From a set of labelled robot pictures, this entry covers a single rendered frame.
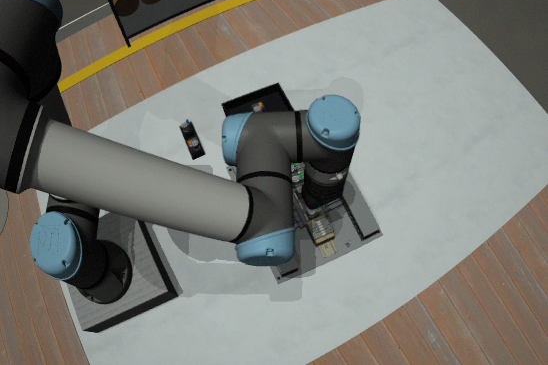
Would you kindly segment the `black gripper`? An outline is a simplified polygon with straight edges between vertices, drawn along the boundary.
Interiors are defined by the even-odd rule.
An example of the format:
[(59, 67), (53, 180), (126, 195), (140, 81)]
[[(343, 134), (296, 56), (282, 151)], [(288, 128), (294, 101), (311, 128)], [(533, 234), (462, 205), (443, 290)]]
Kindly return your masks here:
[(344, 172), (334, 174), (319, 172), (309, 162), (304, 163), (304, 183), (301, 188), (301, 196), (308, 209), (314, 210), (342, 196), (351, 162), (343, 170)]

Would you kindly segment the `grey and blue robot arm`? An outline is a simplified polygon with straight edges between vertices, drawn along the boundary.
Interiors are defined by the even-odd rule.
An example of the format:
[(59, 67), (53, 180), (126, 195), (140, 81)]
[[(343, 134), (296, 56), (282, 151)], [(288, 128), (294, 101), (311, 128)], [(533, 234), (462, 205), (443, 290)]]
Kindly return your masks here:
[(308, 110), (226, 117), (222, 152), (235, 182), (72, 127), (57, 85), (62, 17), (59, 0), (0, 0), (0, 189), (49, 194), (30, 234), (36, 265), (92, 302), (121, 299), (132, 265), (116, 243), (97, 240), (100, 209), (234, 243), (246, 265), (290, 261), (291, 163), (347, 168), (360, 134), (356, 106), (324, 95)]

